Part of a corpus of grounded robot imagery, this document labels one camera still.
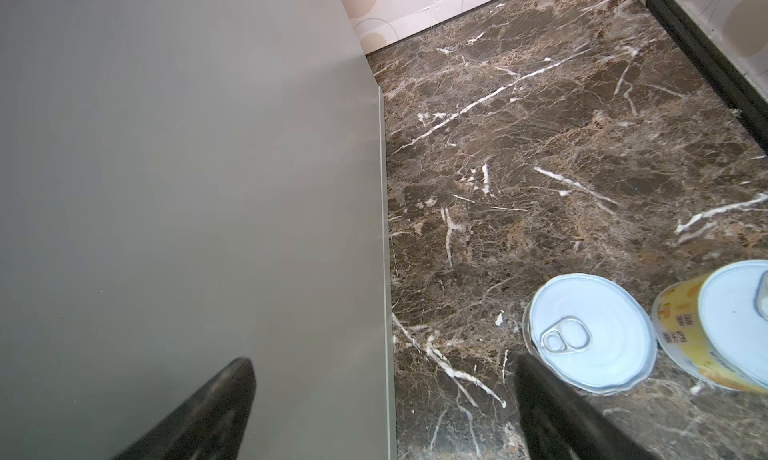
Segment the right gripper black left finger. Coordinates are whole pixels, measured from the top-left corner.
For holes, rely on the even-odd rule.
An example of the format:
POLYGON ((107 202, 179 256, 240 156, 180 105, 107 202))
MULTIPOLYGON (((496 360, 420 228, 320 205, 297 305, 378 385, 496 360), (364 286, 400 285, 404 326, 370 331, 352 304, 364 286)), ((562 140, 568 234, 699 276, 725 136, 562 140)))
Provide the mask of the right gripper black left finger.
POLYGON ((235 459, 256 387, 252 362, 236 358, 116 457, 235 459))

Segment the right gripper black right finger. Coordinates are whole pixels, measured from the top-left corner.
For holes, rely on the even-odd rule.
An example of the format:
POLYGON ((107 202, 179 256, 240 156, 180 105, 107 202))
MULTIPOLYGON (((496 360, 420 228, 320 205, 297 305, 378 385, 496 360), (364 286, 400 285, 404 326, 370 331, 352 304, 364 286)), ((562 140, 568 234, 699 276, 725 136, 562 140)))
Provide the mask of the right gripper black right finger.
POLYGON ((520 424, 532 459, 654 459, 530 354, 514 372, 520 424))

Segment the purple pink labelled can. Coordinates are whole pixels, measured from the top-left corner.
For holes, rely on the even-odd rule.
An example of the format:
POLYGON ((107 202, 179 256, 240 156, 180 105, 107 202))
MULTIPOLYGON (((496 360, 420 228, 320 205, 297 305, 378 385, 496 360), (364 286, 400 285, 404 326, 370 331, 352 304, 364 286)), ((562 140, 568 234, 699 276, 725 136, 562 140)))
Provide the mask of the purple pink labelled can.
POLYGON ((540 287, 523 314, 529 353, 586 392, 613 395, 644 381, 657 358, 651 320, 621 286, 575 273, 540 287))

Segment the yellow labelled can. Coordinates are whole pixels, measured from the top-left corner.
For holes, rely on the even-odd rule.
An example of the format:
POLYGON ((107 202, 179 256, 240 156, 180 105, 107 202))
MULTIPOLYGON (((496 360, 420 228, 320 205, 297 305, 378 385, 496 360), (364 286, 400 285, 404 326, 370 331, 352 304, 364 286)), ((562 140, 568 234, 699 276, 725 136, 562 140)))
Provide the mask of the yellow labelled can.
POLYGON ((767 393, 767 262, 741 261, 659 294, 650 318, 684 371, 713 386, 767 393))

